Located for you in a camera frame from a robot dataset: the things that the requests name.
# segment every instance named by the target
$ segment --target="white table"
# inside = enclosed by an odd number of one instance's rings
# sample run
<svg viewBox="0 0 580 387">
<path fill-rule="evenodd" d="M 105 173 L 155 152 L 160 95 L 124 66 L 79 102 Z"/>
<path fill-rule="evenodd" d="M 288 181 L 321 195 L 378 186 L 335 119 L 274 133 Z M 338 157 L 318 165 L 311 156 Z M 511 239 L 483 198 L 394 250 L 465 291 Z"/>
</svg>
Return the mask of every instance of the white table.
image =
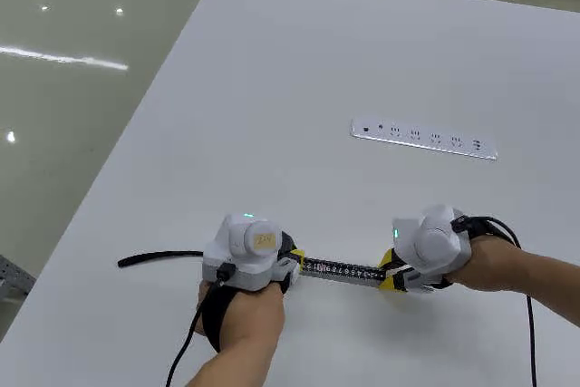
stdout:
<svg viewBox="0 0 580 387">
<path fill-rule="evenodd" d="M 580 263 L 580 15 L 487 0 L 202 0 L 0 347 L 5 386 L 159 386 L 197 299 L 185 258 L 229 211 L 310 256 L 374 263 L 391 219 L 444 202 Z M 349 136 L 352 116 L 493 136 L 477 160 Z M 299 280 L 268 385 L 529 385 L 524 298 Z M 580 330 L 536 305 L 539 385 Z M 212 355 L 196 337 L 175 384 Z"/>
</svg>

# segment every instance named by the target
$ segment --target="gray floor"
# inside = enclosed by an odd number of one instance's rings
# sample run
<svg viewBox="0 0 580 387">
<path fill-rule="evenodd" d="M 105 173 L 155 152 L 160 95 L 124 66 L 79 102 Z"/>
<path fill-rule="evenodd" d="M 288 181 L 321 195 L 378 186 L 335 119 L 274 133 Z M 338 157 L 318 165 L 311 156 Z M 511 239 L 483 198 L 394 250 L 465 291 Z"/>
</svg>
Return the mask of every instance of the gray floor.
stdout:
<svg viewBox="0 0 580 387">
<path fill-rule="evenodd" d="M 0 0 L 1 254 L 38 276 L 197 2 Z"/>
</svg>

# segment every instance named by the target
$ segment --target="wrist strap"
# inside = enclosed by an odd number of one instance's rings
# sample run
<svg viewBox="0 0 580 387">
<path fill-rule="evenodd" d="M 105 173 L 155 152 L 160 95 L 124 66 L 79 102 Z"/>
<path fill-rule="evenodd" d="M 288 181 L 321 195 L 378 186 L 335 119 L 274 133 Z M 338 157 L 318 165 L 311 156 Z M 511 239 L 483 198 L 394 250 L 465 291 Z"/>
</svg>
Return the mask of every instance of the wrist strap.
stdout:
<svg viewBox="0 0 580 387">
<path fill-rule="evenodd" d="M 290 287 L 290 274 L 286 275 L 284 281 L 277 283 L 280 285 L 282 293 L 285 294 L 288 287 Z M 224 322 L 224 317 L 226 316 L 227 308 L 239 291 L 235 287 L 223 285 L 213 292 L 210 292 L 206 296 L 205 303 L 203 304 L 201 323 L 203 324 L 206 337 L 217 353 L 221 351 L 219 333 L 221 331 L 221 325 Z"/>
</svg>

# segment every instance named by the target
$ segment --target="power strip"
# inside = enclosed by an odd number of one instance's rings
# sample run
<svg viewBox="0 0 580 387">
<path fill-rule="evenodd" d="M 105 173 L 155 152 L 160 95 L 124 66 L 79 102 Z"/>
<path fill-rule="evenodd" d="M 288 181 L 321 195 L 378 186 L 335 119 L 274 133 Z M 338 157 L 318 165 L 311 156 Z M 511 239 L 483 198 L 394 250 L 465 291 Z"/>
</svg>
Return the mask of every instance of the power strip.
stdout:
<svg viewBox="0 0 580 387">
<path fill-rule="evenodd" d="M 471 158 L 498 159 L 498 152 L 491 140 L 483 139 L 480 136 L 390 121 L 378 117 L 354 118 L 351 134 L 356 138 L 444 151 Z"/>
</svg>

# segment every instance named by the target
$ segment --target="cable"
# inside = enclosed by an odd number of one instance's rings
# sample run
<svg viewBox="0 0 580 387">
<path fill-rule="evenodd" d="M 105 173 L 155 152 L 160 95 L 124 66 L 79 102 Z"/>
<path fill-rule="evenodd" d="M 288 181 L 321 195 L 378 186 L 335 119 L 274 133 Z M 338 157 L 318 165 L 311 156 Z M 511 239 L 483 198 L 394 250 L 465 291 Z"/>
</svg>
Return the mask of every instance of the cable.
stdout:
<svg viewBox="0 0 580 387">
<path fill-rule="evenodd" d="M 210 296 L 216 289 L 223 286 L 224 283 L 226 283 L 226 281 L 229 280 L 232 277 L 232 275 L 234 275 L 236 273 L 236 270 L 237 270 L 236 265 L 234 265 L 233 263 L 227 263 L 227 262 L 222 263 L 219 266 L 219 268 L 217 269 L 217 272 L 216 272 L 217 280 L 211 284 L 211 286 L 208 289 L 208 292 L 206 293 L 206 296 L 203 298 L 203 300 L 199 304 L 198 310 L 196 311 L 195 315 L 193 316 L 193 321 L 191 321 L 191 325 L 189 326 L 189 331 L 188 331 L 188 335 L 185 338 L 185 342 L 183 342 L 183 344 L 181 345 L 181 348 L 179 349 L 179 352 L 176 355 L 175 360 L 173 360 L 173 363 L 171 364 L 171 367 L 169 369 L 169 374 L 167 375 L 167 381 L 165 382 L 165 387 L 170 387 L 171 380 L 173 379 L 173 374 L 175 373 L 175 370 L 178 367 L 179 361 L 181 360 L 181 357 L 183 357 L 183 354 L 187 351 L 187 349 L 189 348 L 189 345 L 191 344 L 191 339 L 193 338 L 193 333 L 196 331 L 196 325 L 198 324 L 199 317 L 201 316 L 201 313 L 203 312 L 204 305 L 205 305 L 206 301 L 208 300 L 208 296 Z"/>
<path fill-rule="evenodd" d="M 122 258 L 117 262 L 118 267 L 127 267 L 139 263 L 150 262 L 151 260 L 160 260 L 170 257 L 203 257 L 203 251 L 158 251 L 154 253 L 143 253 L 135 256 Z"/>
<path fill-rule="evenodd" d="M 183 354 L 189 348 L 189 344 L 191 343 L 191 339 L 193 338 L 193 333 L 196 330 L 196 325 L 198 324 L 198 320 L 199 320 L 199 317 L 201 316 L 203 306 L 204 306 L 205 302 L 208 300 L 209 294 L 211 294 L 214 290 L 216 290 L 218 287 L 221 287 L 223 285 L 224 285 L 223 281 L 215 281 L 214 283 L 212 283 L 211 287 L 209 288 L 208 292 L 206 293 L 206 297 L 203 298 L 203 301 L 201 301 L 201 304 L 199 305 L 198 310 L 196 311 L 196 314 L 193 316 L 193 321 L 191 321 L 191 326 L 189 327 L 188 335 L 185 338 L 185 342 L 183 342 L 183 344 L 181 345 L 181 349 L 179 349 L 179 352 L 176 355 L 175 360 L 173 360 L 173 363 L 171 364 L 171 368 L 169 369 L 169 374 L 167 375 L 167 381 L 165 382 L 165 387 L 170 387 L 171 380 L 173 379 L 173 374 L 175 373 L 175 370 L 178 367 L 179 361 L 181 360 L 181 357 L 183 357 Z"/>
<path fill-rule="evenodd" d="M 499 219 L 493 217 L 469 217 L 469 220 L 483 220 L 487 222 L 493 222 L 494 224 L 498 224 L 504 230 L 506 230 L 510 237 L 511 241 L 508 240 L 505 235 L 503 237 L 498 235 L 496 232 L 492 232 L 494 236 L 501 237 L 502 239 L 506 239 L 508 242 L 511 242 L 517 248 L 521 249 L 522 246 L 519 245 L 519 241 L 517 240 L 516 233 L 512 231 L 506 224 L 501 222 Z M 527 303 L 527 320 L 529 322 L 529 358 L 530 358 L 530 370 L 532 372 L 532 386 L 537 387 L 537 378 L 536 378 L 536 329 L 534 327 L 534 310 L 532 308 L 532 298 L 529 295 L 526 295 L 526 303 Z"/>
</svg>

